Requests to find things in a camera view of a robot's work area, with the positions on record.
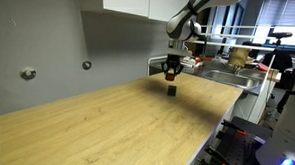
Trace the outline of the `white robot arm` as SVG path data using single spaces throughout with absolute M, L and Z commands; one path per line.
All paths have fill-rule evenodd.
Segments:
M 201 25 L 194 20 L 203 10 L 215 6 L 230 6 L 240 0 L 189 0 L 166 24 L 171 49 L 184 51 L 184 43 L 202 36 Z

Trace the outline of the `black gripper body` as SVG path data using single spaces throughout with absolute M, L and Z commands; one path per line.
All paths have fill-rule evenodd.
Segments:
M 179 69 L 179 66 L 181 65 L 180 61 L 181 57 L 179 55 L 172 55 L 171 53 L 169 53 L 165 63 L 167 64 L 169 69 L 172 69 L 176 72 Z

